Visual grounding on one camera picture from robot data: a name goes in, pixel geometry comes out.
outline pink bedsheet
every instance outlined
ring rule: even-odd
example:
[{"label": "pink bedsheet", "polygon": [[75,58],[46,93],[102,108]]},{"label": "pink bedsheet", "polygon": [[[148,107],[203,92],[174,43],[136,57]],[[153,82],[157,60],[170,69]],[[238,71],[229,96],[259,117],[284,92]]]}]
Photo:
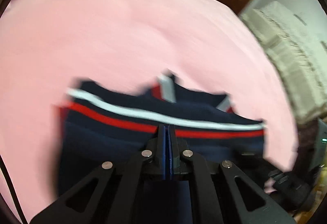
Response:
[{"label": "pink bedsheet", "polygon": [[[0,152],[28,221],[54,199],[54,105],[74,77],[135,93],[169,68],[267,121],[265,155],[292,167],[297,136],[274,67],[215,0],[14,0],[0,19]],[[0,192],[14,210],[6,183]]]}]

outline silver rivet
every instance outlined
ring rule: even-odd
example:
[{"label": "silver rivet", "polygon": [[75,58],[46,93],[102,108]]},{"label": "silver rivet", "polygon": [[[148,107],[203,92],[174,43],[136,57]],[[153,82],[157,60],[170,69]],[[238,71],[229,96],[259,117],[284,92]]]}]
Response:
[{"label": "silver rivet", "polygon": [[152,155],[152,151],[151,150],[143,150],[142,151],[142,156],[143,157],[150,157]]},{"label": "silver rivet", "polygon": [[233,163],[229,160],[224,160],[221,165],[223,165],[223,167],[229,169],[230,167],[232,167]]},{"label": "silver rivet", "polygon": [[109,170],[112,168],[112,163],[110,161],[106,161],[106,162],[102,163],[102,168],[105,170]]},{"label": "silver rivet", "polygon": [[193,156],[193,151],[189,150],[189,149],[184,150],[183,155],[186,156],[186,157],[192,157]]}]

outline white stripe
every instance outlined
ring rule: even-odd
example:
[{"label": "white stripe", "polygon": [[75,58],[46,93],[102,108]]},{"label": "white stripe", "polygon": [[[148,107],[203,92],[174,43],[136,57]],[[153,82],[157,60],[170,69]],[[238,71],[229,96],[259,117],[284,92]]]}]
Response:
[{"label": "white stripe", "polygon": [[231,107],[231,103],[229,102],[228,96],[226,96],[226,98],[223,99],[223,101],[220,102],[216,108],[218,110],[222,110],[222,111],[226,112],[230,107]]},{"label": "white stripe", "polygon": [[75,98],[87,100],[93,105],[115,114],[134,117],[134,118],[153,120],[165,124],[174,124],[178,126],[192,127],[192,128],[228,130],[228,131],[253,131],[253,130],[261,130],[264,127],[263,123],[242,125],[242,124],[230,124],[230,123],[215,123],[210,121],[193,121],[193,120],[175,118],[175,117],[155,113],[153,111],[148,111],[148,110],[116,106],[104,102],[100,97],[96,95],[93,95],[89,92],[79,89],[68,89],[67,94]]},{"label": "white stripe", "polygon": [[171,103],[176,103],[173,80],[170,77],[161,74],[159,76],[159,84],[161,98]]}]

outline pink surface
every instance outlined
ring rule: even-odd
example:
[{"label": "pink surface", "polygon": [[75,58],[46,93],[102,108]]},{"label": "pink surface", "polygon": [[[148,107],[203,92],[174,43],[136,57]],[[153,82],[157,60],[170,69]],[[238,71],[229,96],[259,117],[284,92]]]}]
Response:
[{"label": "pink surface", "polygon": [[[28,220],[55,198],[55,109],[74,77],[137,92],[169,68],[267,121],[265,155],[292,166],[294,120],[277,73],[215,0],[14,0],[0,19],[0,152]],[[3,178],[0,192],[12,207]]]}]

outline triangular cutout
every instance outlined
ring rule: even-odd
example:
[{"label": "triangular cutout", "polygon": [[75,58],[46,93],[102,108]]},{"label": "triangular cutout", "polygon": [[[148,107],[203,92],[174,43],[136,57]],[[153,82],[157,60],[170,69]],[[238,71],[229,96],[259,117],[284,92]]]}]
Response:
[{"label": "triangular cutout", "polygon": [[84,212],[96,186],[98,185],[98,182],[99,180],[97,178],[91,180],[66,201],[66,206],[79,213]]},{"label": "triangular cutout", "polygon": [[263,198],[249,187],[241,177],[235,177],[235,182],[241,193],[247,211],[251,212],[265,205]]}]

